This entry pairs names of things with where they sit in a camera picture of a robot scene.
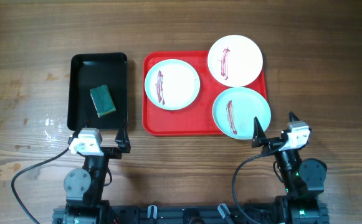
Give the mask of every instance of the plate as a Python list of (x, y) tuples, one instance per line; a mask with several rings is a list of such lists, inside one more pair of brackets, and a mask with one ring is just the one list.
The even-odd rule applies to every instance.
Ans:
[(257, 44), (241, 35), (223, 37), (211, 47), (207, 57), (211, 75), (226, 86), (252, 83), (262, 70), (262, 54)]
[(223, 91), (212, 106), (217, 127), (235, 139), (252, 139), (254, 117), (265, 131), (270, 123), (270, 108), (259, 93), (249, 88), (235, 87)]
[(179, 110), (190, 105), (200, 90), (197, 71), (188, 63), (168, 59), (154, 65), (145, 78), (149, 100), (165, 110)]

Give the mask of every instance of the wooden table surface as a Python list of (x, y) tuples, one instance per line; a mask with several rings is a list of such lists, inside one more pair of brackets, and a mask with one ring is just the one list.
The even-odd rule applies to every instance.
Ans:
[[(70, 59), (124, 52), (129, 64), (131, 154), (110, 161), (112, 205), (233, 204), (235, 168), (260, 153), (225, 136), (157, 138), (141, 122), (144, 57), (158, 50), (208, 50), (241, 34), (264, 53), (278, 136), (292, 110), (313, 129), (301, 157), (326, 162), (320, 199), (332, 223), (362, 223), (362, 1), (0, 0), (0, 223), (31, 223), (11, 192), (14, 174), (67, 147)], [(115, 132), (104, 132), (104, 144)], [(284, 187), (274, 158), (240, 172), (241, 202), (270, 202)], [(67, 153), (16, 182), (43, 223), (65, 205), (63, 180), (83, 158)]]

